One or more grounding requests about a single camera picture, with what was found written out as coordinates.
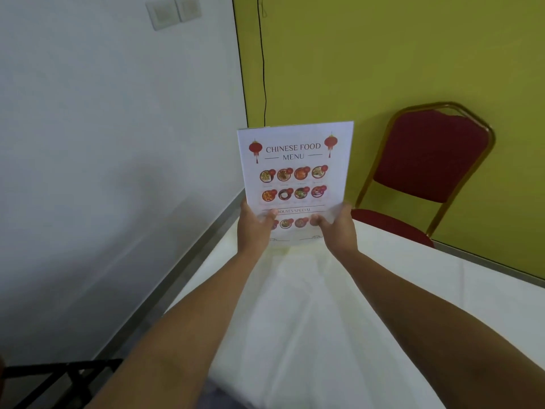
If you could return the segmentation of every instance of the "hand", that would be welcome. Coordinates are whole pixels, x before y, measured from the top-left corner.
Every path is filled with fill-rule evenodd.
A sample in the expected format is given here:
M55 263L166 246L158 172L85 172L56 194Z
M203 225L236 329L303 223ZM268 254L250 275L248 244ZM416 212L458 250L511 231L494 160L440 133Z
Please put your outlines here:
M356 237L356 227L350 215L352 210L348 202L344 202L341 212L333 221L333 224L317 214L312 215L324 234L325 245L337 259L341 253L347 251L358 251L358 240Z
M246 198L242 200L236 232L239 254L249 254L256 258L261 257L261 254L269 245L271 229L277 214L278 210L270 210L265 219L260 221L250 209Z

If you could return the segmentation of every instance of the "red lantern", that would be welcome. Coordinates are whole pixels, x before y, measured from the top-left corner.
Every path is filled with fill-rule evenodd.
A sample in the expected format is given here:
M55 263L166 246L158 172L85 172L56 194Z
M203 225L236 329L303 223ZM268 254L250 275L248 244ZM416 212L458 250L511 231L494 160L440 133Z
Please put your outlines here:
M333 146L337 144L337 138L331 134L330 136L326 137L324 140L324 145L326 145L329 149L329 157L331 157L331 150L333 149Z
M257 157L259 156L259 152L262 149L263 149L263 146L257 141L253 141L249 146L250 152L253 152L253 155L255 156L255 163L256 164L259 164L259 162L257 161Z

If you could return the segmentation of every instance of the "menu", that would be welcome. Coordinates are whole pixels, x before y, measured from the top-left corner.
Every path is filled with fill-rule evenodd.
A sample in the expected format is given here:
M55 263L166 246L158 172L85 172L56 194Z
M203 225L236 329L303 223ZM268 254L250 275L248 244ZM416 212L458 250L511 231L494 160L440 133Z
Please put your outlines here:
M323 238L312 214L332 221L344 198L354 122L237 131L248 205L277 209L271 245Z

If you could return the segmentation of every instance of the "white tablecloth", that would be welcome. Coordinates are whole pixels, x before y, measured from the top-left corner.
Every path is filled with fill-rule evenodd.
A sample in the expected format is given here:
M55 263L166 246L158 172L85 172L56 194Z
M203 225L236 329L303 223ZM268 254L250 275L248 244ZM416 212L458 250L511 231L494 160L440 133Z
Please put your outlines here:
M360 251L467 310L545 368L545 289L355 224ZM236 223L172 305L235 253ZM323 240L267 249L209 376L258 408L444 407Z

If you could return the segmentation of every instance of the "wire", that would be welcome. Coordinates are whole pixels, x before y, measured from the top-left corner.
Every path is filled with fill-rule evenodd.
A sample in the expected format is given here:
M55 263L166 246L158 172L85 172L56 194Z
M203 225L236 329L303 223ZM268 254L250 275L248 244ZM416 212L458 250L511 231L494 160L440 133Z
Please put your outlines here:
M265 55L263 54L263 35L261 34L261 14L259 12L259 0L257 0L257 20L259 21L259 42L261 43L261 60L263 67L263 94L265 95L265 109L263 109L263 126L267 126L267 89L265 88Z

